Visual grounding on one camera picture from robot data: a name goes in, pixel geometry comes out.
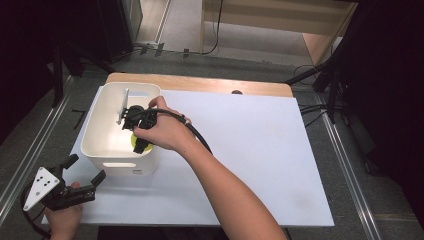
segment yellow object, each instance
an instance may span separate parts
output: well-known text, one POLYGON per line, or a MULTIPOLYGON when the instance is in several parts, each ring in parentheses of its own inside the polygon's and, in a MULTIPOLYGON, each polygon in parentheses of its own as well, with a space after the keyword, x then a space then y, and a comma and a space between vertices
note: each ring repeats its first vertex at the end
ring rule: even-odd
MULTIPOLYGON (((131 135, 131 145, 133 146, 133 148, 135 148, 135 141, 137 141, 137 137, 132 134, 131 135)), ((149 145, 147 145, 147 147, 144 149, 144 151, 150 151, 153 148, 153 144, 149 143, 149 145)))

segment human hand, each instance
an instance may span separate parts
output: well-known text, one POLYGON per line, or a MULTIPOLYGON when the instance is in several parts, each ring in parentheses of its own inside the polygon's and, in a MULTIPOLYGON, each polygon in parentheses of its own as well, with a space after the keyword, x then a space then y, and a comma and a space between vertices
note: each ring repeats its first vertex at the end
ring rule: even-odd
MULTIPOLYGON (((153 108, 156 106, 159 109, 165 109, 180 116, 182 115, 178 111, 169 108, 163 96, 156 97, 150 101, 149 107, 153 108)), ((184 124, 166 113, 158 113, 156 125, 153 128, 146 130, 135 127, 133 132, 138 138, 177 152, 181 150, 185 143, 195 140, 193 133, 184 124)))
MULTIPOLYGON (((79 182, 71 184, 73 188, 79 186, 79 182)), ((51 227, 51 239, 70 240, 75 237, 81 220, 82 204, 57 211, 46 208, 44 213, 51 227)))

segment forearm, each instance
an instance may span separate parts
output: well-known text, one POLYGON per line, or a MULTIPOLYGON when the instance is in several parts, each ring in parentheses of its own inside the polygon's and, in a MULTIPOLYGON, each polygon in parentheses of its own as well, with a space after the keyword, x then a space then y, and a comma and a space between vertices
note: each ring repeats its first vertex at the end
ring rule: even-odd
POLYGON ((259 198, 199 142, 187 143, 179 153, 199 178, 230 239, 285 239, 259 198))

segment black cable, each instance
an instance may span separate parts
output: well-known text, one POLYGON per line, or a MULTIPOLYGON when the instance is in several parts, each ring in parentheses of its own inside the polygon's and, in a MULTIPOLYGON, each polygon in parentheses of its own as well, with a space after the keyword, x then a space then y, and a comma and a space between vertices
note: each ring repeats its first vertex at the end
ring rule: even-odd
POLYGON ((324 113, 327 113, 327 111, 320 113, 316 118, 314 118, 312 121, 310 121, 308 124, 306 124, 305 128, 309 127, 312 123, 314 123, 316 120, 318 120, 324 113))
POLYGON ((34 222, 37 218, 39 218, 41 216, 41 214, 43 214, 45 209, 46 209, 46 207, 43 207, 43 209, 41 209, 41 211, 37 214, 37 216, 33 217, 31 221, 34 222))
POLYGON ((315 111, 317 111, 317 110, 321 110, 321 109, 327 109, 327 108, 321 108, 321 107, 311 108, 311 109, 307 109, 307 110, 305 110, 305 111, 300 112, 300 114, 301 114, 301 115, 306 115, 306 114, 308 114, 308 113, 315 112, 315 111))
POLYGON ((299 107, 308 107, 308 106, 316 106, 311 104, 297 104, 299 107))
POLYGON ((45 230, 41 229, 39 226, 37 226, 34 223, 34 220, 36 218, 38 218, 38 216, 34 219, 31 219, 28 212, 23 210, 24 206, 25 206, 25 197, 26 197, 28 191, 31 189, 31 186, 32 186, 33 183, 34 183, 34 180, 32 180, 27 186, 25 186, 24 190, 22 191, 21 198, 20 198, 21 211, 22 211, 22 214, 24 215, 25 220, 31 225, 32 229, 34 229, 35 232, 37 232, 38 234, 40 234, 44 238, 50 239, 51 235, 48 232, 46 232, 45 230))
POLYGON ((221 0, 221 6, 219 7, 218 22, 217 22, 217 26, 216 26, 216 42, 215 42, 215 46, 209 52, 202 53, 202 55, 207 55, 207 54, 213 52, 215 50, 215 48, 218 46, 218 41, 219 41, 219 25, 221 23, 221 13, 222 13, 223 2, 224 2, 224 0, 221 0))
POLYGON ((216 31, 215 31, 215 22, 212 23, 212 30, 213 30, 213 35, 215 36, 215 38, 217 38, 218 35, 216 34, 216 31))
POLYGON ((142 112, 136 113, 134 114, 132 117, 136 117, 138 115, 142 115, 142 114, 146 114, 149 112, 154 112, 154 113, 166 113, 171 115, 172 117, 176 118, 178 121, 180 121, 181 123, 183 123, 196 137, 197 139, 199 139, 199 141, 203 144, 203 146, 205 146, 205 148, 212 153, 212 150, 210 149, 208 143, 206 142, 206 140, 202 137, 202 135, 199 133, 199 131, 196 130, 196 128, 193 127, 193 125, 191 123, 189 123, 187 121, 187 119, 185 119, 184 115, 180 116, 178 114, 175 114, 171 111, 165 110, 165 109, 160 109, 160 108, 150 108, 150 109, 146 109, 143 110, 142 112))
MULTIPOLYGON (((310 65, 310 64, 300 65, 300 66, 298 66, 297 68, 295 68, 295 69, 294 69, 294 71, 293 71, 293 77, 296 77, 296 72, 297 72, 297 70, 298 70, 299 68, 301 68, 301 67, 312 67, 312 68, 314 68, 314 69, 315 69, 314 65, 310 65)), ((303 83, 302 81, 299 81, 298 83, 300 83, 300 84, 302 84, 302 85, 310 86, 310 84, 303 83)))
POLYGON ((131 54, 134 54, 134 53, 140 52, 140 51, 141 51, 141 49, 134 49, 131 52, 128 52, 128 53, 125 53, 125 54, 121 54, 119 56, 115 56, 115 57, 113 57, 113 60, 114 60, 113 63, 117 63, 117 62, 121 61, 125 56, 131 55, 131 54))
MULTIPOLYGON (((147 48, 148 51, 156 51, 155 48, 147 48)), ((161 50, 163 53, 176 53, 176 54, 188 54, 188 55, 202 55, 199 52, 180 52, 180 51, 172 51, 172 50, 161 50)))
POLYGON ((325 104, 317 104, 317 105, 303 105, 303 106, 304 106, 304 108, 300 109, 300 111, 304 111, 304 110, 307 110, 307 109, 310 109, 310 108, 316 108, 316 107, 320 107, 320 108, 325 108, 325 107, 327 107, 325 104))

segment white board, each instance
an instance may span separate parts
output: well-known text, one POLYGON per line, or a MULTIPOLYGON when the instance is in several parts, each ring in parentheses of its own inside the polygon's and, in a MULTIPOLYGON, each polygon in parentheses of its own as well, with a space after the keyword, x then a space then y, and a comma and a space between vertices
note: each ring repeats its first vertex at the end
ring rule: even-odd
MULTIPOLYGON (((214 155, 264 202, 281 226, 334 226, 295 98, 163 91, 168 105, 189 117, 214 155)), ((89 184, 98 173, 81 154, 68 184, 89 184)), ((99 225, 217 226, 195 174, 178 154, 155 147, 157 171, 107 176, 82 223, 99 225)))

